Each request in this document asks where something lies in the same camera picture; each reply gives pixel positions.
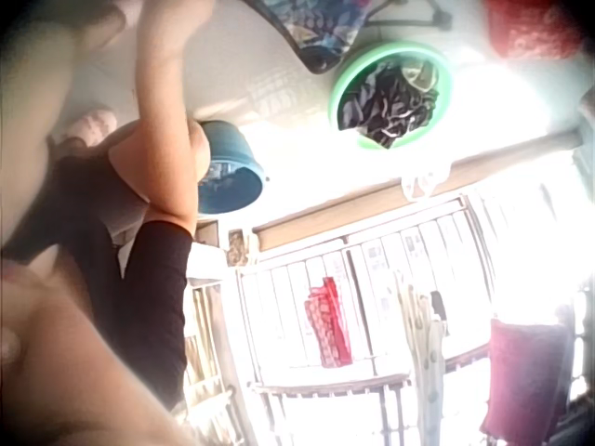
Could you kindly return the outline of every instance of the bare leg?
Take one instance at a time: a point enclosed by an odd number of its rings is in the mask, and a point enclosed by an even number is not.
[[[104,21],[82,32],[33,22],[2,51],[0,98],[2,245],[33,202],[47,169],[46,137],[58,120],[73,78],[75,63],[101,47],[124,27],[114,8]]]

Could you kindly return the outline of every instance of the red fabric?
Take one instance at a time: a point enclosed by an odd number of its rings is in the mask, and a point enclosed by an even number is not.
[[[561,325],[492,321],[490,401],[482,431],[522,446],[541,445],[554,418],[567,348]]]
[[[554,0],[486,0],[490,40],[511,59],[564,59],[582,42]]]
[[[343,321],[337,286],[332,277],[324,286],[311,288],[304,307],[320,347],[323,367],[334,368],[353,363],[347,325]]]

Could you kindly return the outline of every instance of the green laundry basket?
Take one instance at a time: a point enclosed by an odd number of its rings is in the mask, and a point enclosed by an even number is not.
[[[341,106],[343,95],[351,82],[356,80],[357,76],[370,65],[376,64],[383,59],[395,57],[412,57],[431,62],[438,70],[438,83],[434,88],[438,91],[439,95],[436,100],[436,108],[428,125],[408,132],[402,138],[397,138],[390,148],[402,147],[405,144],[420,139],[428,134],[444,118],[444,114],[450,105],[454,82],[453,74],[446,58],[430,46],[414,42],[398,42],[376,46],[356,57],[354,61],[348,62],[347,68],[339,76],[335,84],[328,107],[330,124],[334,129],[338,130],[339,107]],[[385,150],[380,144],[364,135],[358,136],[358,144],[364,149]]]

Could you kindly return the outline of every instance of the pink cloth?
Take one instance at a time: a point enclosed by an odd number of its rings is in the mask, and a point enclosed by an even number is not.
[[[311,288],[304,307],[318,340],[323,367],[336,368],[352,364],[349,334],[333,278],[326,277],[324,286]]]
[[[568,332],[561,325],[492,321],[491,384],[482,431],[522,446],[541,445],[557,415]]]

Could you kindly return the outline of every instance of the person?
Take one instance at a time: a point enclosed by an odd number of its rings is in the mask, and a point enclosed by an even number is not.
[[[186,118],[183,52],[214,0],[146,0],[138,124],[100,159],[49,165],[46,136],[76,62],[125,26],[121,10],[101,3],[84,27],[45,4],[2,52],[2,434],[27,444],[187,444],[168,410],[181,398],[182,296],[209,148]],[[81,172],[100,172],[94,186],[112,189],[85,200]],[[126,213],[110,200],[122,194],[144,213],[124,277],[109,228]],[[43,280],[38,264],[50,265]]]

